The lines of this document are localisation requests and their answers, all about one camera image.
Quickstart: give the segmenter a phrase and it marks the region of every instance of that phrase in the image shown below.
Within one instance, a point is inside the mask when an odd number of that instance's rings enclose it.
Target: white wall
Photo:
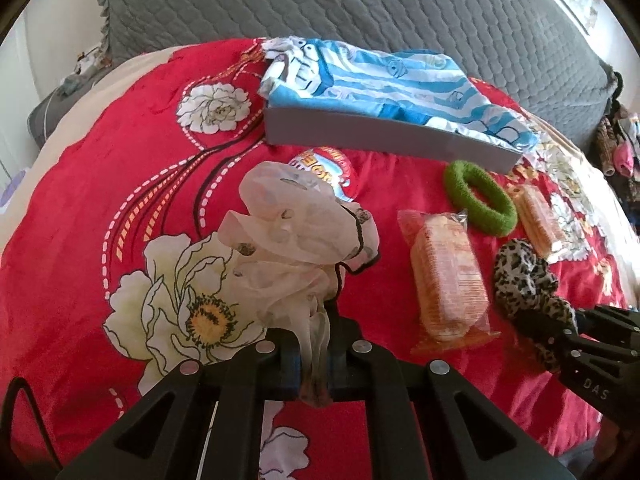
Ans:
[[[624,88],[619,101],[629,110],[640,113],[640,56],[604,2],[598,7],[598,20],[587,41],[601,59],[622,74]]]
[[[27,117],[40,97],[31,76],[24,16],[0,44],[0,81],[0,160],[14,176],[38,156],[38,147],[27,130]],[[5,181],[0,169],[0,192]]]
[[[44,99],[76,65],[78,54],[102,39],[96,0],[31,0],[25,10],[27,43],[38,94]]]
[[[38,155],[29,113],[100,42],[103,22],[96,0],[31,0],[0,44],[0,162],[9,175]],[[7,182],[0,167],[0,193]]]

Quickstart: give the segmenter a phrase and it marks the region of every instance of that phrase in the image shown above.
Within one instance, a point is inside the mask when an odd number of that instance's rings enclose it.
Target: packaged snack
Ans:
[[[466,234],[466,213],[398,213],[420,304],[424,338],[414,353],[484,344],[491,332],[487,297]]]
[[[535,186],[525,184],[511,189],[510,195],[527,237],[538,255],[548,258],[561,250],[566,238],[542,192]]]

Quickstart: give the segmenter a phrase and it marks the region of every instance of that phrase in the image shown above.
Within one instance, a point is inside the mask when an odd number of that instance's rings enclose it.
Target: quilted pillow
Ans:
[[[295,34],[451,56],[588,146],[616,80],[552,0],[99,0],[116,62],[178,44]]]

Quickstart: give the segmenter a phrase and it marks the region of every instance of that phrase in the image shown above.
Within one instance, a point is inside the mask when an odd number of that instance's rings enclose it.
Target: blue striped clothing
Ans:
[[[516,115],[492,104],[456,63],[429,50],[387,54],[341,41],[274,38],[260,94],[303,107],[425,124],[528,151],[538,143]]]

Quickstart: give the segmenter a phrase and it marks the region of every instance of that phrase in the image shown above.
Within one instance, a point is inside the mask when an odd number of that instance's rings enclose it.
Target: leopard print scrunchie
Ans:
[[[516,238],[500,248],[495,259],[494,287],[495,304],[509,320],[513,321],[520,310],[532,309],[577,333],[574,308],[555,295],[558,277],[528,241]],[[549,342],[534,341],[534,346],[538,361],[550,372],[557,372],[559,362]]]

